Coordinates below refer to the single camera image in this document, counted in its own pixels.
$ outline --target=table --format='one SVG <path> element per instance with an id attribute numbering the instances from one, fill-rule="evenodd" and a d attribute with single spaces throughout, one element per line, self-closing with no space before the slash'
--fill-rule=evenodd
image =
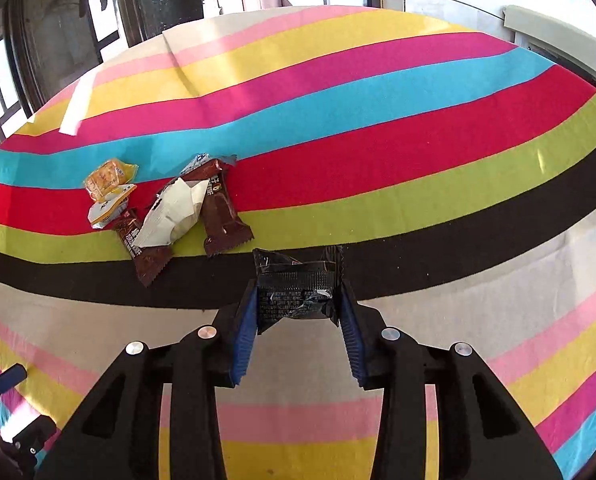
<path id="1" fill-rule="evenodd" d="M 150 288 L 85 176 L 139 165 L 144 207 L 195 153 L 236 154 L 227 186 L 255 240 L 204 256 L 203 227 Z M 596 449 L 596 89 L 513 44 L 362 7 L 185 23 L 85 74 L 0 147 L 0 406 L 13 436 L 63 427 L 132 340 L 169 344 L 238 301 L 251 250 L 340 244 L 362 302 L 419 342 L 470 342 L 569 479 Z M 368 478 L 380 393 L 339 330 L 283 320 L 219 390 L 230 479 Z M 437 412 L 428 390 L 428 478 Z M 168 414 L 161 471 L 168 471 Z"/>

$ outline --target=brown candy wrapper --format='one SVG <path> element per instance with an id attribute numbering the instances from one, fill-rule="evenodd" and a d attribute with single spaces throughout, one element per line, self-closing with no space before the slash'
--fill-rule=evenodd
<path id="1" fill-rule="evenodd" d="M 141 227 L 142 222 L 136 216 L 135 209 L 125 211 L 114 222 L 114 231 L 118 233 L 124 247 L 129 251 L 134 264 L 136 264 L 136 273 L 140 283 L 150 286 L 173 257 L 173 251 L 169 246 L 139 248 L 134 240 L 136 240 Z"/>
<path id="2" fill-rule="evenodd" d="M 219 158 L 213 158 L 181 176 L 187 182 L 209 179 L 200 211 L 207 233 L 204 252 L 208 256 L 223 253 L 254 238 L 251 228 L 240 219 L 227 193 L 224 174 L 228 167 Z"/>

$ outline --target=snack pile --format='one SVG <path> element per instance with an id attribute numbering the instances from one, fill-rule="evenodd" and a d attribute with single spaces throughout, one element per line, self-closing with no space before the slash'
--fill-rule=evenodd
<path id="1" fill-rule="evenodd" d="M 89 222 L 94 229 L 109 225 L 131 254 L 140 282 L 149 286 L 173 256 L 171 246 L 202 219 L 206 231 L 204 251 L 208 256 L 223 253 L 254 235 L 236 212 L 224 175 L 235 157 L 200 153 L 156 194 L 145 215 L 128 208 L 131 181 L 138 166 L 117 158 L 107 160 L 84 181 L 94 204 Z"/>

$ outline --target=snack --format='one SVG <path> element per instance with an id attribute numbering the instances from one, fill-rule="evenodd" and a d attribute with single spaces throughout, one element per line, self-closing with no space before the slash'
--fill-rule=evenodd
<path id="1" fill-rule="evenodd" d="M 171 245 L 198 221 L 208 180 L 177 179 L 167 187 L 147 213 L 136 237 L 138 247 Z"/>
<path id="2" fill-rule="evenodd" d="M 138 279 L 142 285 L 150 286 L 158 273 L 169 263 L 173 252 L 169 246 L 139 248 L 135 240 L 141 227 L 142 222 L 136 216 L 135 209 L 125 211 L 114 223 L 114 230 L 136 264 Z"/>
<path id="3" fill-rule="evenodd" d="M 89 223 L 94 229 L 106 227 L 127 209 L 128 197 L 136 189 L 135 184 L 124 184 L 107 194 L 106 202 L 95 202 L 89 208 Z"/>
<path id="4" fill-rule="evenodd" d="M 334 298 L 342 283 L 340 247 L 327 247 L 321 260 L 307 263 L 262 249 L 252 252 L 257 273 L 259 334 L 283 317 L 329 318 L 338 324 Z"/>
<path id="5" fill-rule="evenodd" d="M 204 252 L 208 256 L 233 249 L 254 238 L 251 227 L 240 219 L 231 203 L 223 175 L 223 171 L 220 171 L 209 178 L 207 194 L 200 211 L 207 233 Z"/>
<path id="6" fill-rule="evenodd" d="M 132 181 L 137 171 L 138 166 L 135 164 L 125 164 L 117 158 L 112 158 L 89 174 L 83 184 L 92 200 L 106 202 L 109 200 L 106 198 L 107 194 L 116 187 Z"/>

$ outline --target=silver screw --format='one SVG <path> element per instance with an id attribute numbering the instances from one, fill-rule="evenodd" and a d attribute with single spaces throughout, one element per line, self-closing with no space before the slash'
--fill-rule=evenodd
<path id="1" fill-rule="evenodd" d="M 400 331 L 397 328 L 385 328 L 382 330 L 382 332 L 380 332 L 380 335 L 387 341 L 395 341 L 396 339 L 400 339 Z"/>
<path id="2" fill-rule="evenodd" d="M 216 330 L 216 328 L 215 327 L 212 327 L 211 325 L 201 326 L 198 329 L 198 337 L 200 339 L 211 339 L 211 338 L 214 338 L 217 333 L 218 333 L 218 331 Z"/>
<path id="3" fill-rule="evenodd" d="M 471 348 L 469 343 L 456 343 L 454 348 L 456 353 L 465 357 L 473 353 L 473 348 Z"/>
<path id="4" fill-rule="evenodd" d="M 127 352 L 129 355 L 138 355 L 140 352 L 144 350 L 144 344 L 140 341 L 134 341 L 133 343 L 129 343 L 125 348 L 124 351 Z"/>

